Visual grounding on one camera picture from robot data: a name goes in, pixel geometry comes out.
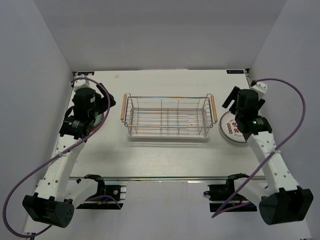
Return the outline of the teal plate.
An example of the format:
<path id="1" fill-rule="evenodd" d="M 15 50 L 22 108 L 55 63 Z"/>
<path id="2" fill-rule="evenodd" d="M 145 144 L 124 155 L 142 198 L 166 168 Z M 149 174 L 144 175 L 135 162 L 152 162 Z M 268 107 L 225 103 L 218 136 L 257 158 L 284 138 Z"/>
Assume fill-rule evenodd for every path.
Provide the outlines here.
<path id="1" fill-rule="evenodd" d="M 101 124 L 101 122 L 103 121 L 103 118 L 104 118 L 104 114 L 103 113 L 99 114 L 95 119 L 94 127 L 99 126 Z"/>

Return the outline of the orange plate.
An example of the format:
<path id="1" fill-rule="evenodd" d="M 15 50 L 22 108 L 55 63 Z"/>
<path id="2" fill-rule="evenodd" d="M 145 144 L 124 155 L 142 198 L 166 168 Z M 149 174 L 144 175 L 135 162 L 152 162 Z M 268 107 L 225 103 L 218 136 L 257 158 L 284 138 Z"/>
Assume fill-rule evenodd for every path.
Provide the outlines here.
<path id="1" fill-rule="evenodd" d="M 102 127 L 102 125 L 104 124 L 104 122 L 105 122 L 105 118 L 102 118 L 102 119 L 100 120 L 100 122 L 99 122 L 97 125 L 94 126 L 94 128 L 92 129 L 92 133 L 97 132 L 97 131 Z"/>

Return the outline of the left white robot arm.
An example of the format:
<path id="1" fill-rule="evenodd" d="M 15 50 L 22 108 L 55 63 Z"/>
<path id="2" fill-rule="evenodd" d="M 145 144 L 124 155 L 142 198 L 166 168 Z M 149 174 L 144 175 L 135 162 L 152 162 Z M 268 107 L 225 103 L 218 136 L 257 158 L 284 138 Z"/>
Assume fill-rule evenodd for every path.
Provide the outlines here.
<path id="1" fill-rule="evenodd" d="M 75 209 L 87 199 L 99 200 L 105 196 L 103 178 L 87 174 L 67 190 L 76 160 L 90 136 L 97 132 L 97 117 L 107 115 L 116 102 L 102 83 L 96 89 L 86 83 L 75 90 L 71 106 L 64 115 L 55 150 L 55 160 L 39 181 L 33 195 L 26 195 L 22 205 L 35 222 L 60 228 L 67 227 Z"/>

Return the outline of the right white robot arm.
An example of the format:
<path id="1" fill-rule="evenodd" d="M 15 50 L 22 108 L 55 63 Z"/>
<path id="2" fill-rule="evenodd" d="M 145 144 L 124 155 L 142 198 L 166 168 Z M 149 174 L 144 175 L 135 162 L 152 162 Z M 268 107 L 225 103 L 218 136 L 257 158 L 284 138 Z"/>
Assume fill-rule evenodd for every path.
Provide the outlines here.
<path id="1" fill-rule="evenodd" d="M 253 150 L 263 171 L 267 188 L 253 182 L 252 175 L 235 179 L 225 188 L 226 195 L 236 200 L 245 197 L 254 204 L 267 225 L 299 222 L 305 219 L 314 196 L 295 180 L 275 143 L 268 120 L 259 115 L 265 100 L 253 89 L 235 86 L 223 108 L 235 116 L 238 130 Z"/>

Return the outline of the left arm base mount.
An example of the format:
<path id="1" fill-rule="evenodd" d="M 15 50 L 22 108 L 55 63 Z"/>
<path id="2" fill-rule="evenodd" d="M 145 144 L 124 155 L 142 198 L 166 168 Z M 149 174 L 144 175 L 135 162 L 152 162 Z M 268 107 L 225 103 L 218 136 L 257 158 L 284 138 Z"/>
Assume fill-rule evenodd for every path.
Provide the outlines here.
<path id="1" fill-rule="evenodd" d="M 76 180 L 77 184 L 84 179 L 91 179 L 97 182 L 97 191 L 90 199 L 80 204 L 77 209 L 80 210 L 120 210 L 124 204 L 126 186 L 120 183 L 106 183 L 104 178 L 97 174 L 87 174 L 83 178 Z"/>

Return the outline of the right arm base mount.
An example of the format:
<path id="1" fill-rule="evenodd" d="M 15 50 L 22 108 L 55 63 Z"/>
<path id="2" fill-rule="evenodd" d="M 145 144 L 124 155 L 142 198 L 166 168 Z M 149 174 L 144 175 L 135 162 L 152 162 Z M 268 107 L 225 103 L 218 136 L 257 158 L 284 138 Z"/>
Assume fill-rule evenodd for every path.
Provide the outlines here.
<path id="1" fill-rule="evenodd" d="M 215 213 L 220 205 L 235 191 L 234 181 L 238 179 L 248 178 L 245 173 L 237 173 L 229 175 L 222 184 L 210 184 L 208 190 L 203 192 L 205 197 L 209 199 L 209 209 L 211 213 Z M 257 212 L 257 207 L 249 202 L 244 196 L 236 194 L 223 209 L 237 207 L 245 204 L 243 207 L 228 210 L 228 212 Z"/>

